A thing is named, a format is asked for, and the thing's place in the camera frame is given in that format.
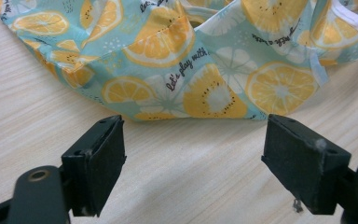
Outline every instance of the clamp jaw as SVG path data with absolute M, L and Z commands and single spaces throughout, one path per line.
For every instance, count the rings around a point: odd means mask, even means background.
M 341 222 L 358 223 L 358 168 L 351 153 L 294 119 L 268 117 L 261 160 L 297 200 L 314 215 L 333 215 L 344 208 Z
M 70 223 L 99 216 L 126 160 L 120 116 L 101 119 L 65 153 L 62 166 L 19 177 L 13 198 L 0 203 L 0 223 Z

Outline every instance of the wooden table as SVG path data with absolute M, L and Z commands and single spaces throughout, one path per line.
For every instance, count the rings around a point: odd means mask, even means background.
M 345 148 L 358 166 L 358 62 L 289 115 Z M 112 112 L 66 89 L 0 22 L 0 202 L 16 179 L 61 154 Z M 126 120 L 127 162 L 100 218 L 73 223 L 339 223 L 295 213 L 294 197 L 261 162 L 265 121 Z

